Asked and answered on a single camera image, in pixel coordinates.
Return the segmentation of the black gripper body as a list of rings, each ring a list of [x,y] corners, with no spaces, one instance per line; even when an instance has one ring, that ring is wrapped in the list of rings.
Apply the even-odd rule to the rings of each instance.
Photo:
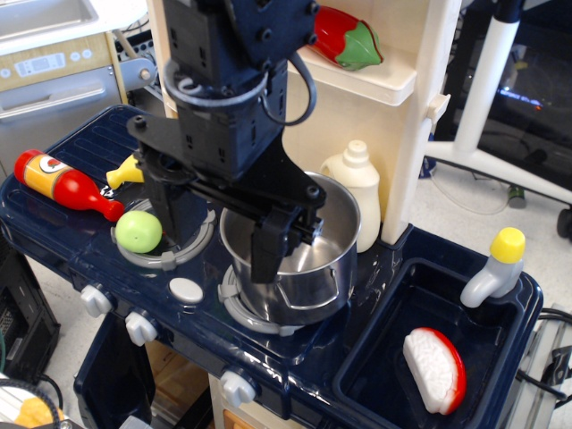
[[[165,79],[178,107],[175,119],[138,115],[128,122],[138,141],[139,167],[177,189],[182,197],[214,201],[255,221],[274,206],[300,207],[310,223],[325,192],[285,154],[288,73],[271,71],[237,88],[195,83],[175,74]]]

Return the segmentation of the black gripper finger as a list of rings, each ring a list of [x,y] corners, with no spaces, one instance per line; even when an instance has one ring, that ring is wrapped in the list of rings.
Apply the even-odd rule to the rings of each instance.
[[[280,271],[282,260],[302,243],[312,245],[323,231],[323,219],[313,216],[304,224],[300,207],[274,206],[270,213],[255,223],[251,237],[251,281],[272,283]]]
[[[178,217],[173,199],[177,196],[177,189],[170,182],[155,177],[151,172],[145,172],[145,189],[164,232],[173,242],[178,243],[181,238],[177,232]]]

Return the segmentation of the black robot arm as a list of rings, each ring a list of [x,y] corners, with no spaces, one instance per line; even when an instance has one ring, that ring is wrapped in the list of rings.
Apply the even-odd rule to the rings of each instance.
[[[286,155],[288,69],[317,99],[299,49],[316,42],[315,1],[166,1],[170,59],[163,88],[177,118],[128,124],[147,196],[167,234],[181,237],[191,191],[253,220],[251,279],[272,282],[282,260],[322,228],[324,190]]]

